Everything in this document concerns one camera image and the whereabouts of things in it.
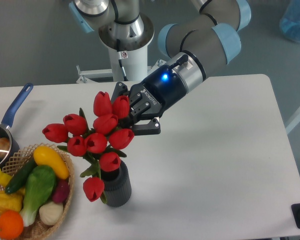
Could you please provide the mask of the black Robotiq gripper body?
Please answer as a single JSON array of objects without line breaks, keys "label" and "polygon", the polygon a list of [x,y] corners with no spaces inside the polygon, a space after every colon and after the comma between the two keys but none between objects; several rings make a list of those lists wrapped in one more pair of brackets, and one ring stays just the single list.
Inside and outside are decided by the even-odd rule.
[{"label": "black Robotiq gripper body", "polygon": [[132,85],[128,98],[129,123],[161,117],[172,105],[183,98],[187,89],[183,80],[165,64],[138,84]]}]

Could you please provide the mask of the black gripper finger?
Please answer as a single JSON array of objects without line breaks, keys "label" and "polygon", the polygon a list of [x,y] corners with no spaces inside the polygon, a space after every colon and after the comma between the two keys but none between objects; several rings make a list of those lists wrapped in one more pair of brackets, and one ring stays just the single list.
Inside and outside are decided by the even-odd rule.
[{"label": "black gripper finger", "polygon": [[111,97],[111,103],[113,104],[115,100],[120,96],[129,96],[130,90],[128,86],[124,82],[117,82]]},{"label": "black gripper finger", "polygon": [[161,125],[159,117],[155,117],[147,124],[134,124],[130,127],[135,136],[159,135]]}]

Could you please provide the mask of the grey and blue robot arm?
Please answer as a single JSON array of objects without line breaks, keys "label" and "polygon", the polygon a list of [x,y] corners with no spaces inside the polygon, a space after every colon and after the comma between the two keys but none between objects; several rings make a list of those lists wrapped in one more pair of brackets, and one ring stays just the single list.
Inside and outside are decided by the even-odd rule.
[{"label": "grey and blue robot arm", "polygon": [[97,32],[107,47],[116,85],[112,100],[127,96],[128,115],[119,126],[137,136],[161,131],[160,117],[241,51],[238,31],[251,19],[245,0],[195,0],[198,16],[168,24],[158,48],[168,61],[148,67],[154,25],[137,0],[72,0],[69,9],[86,33]]}]

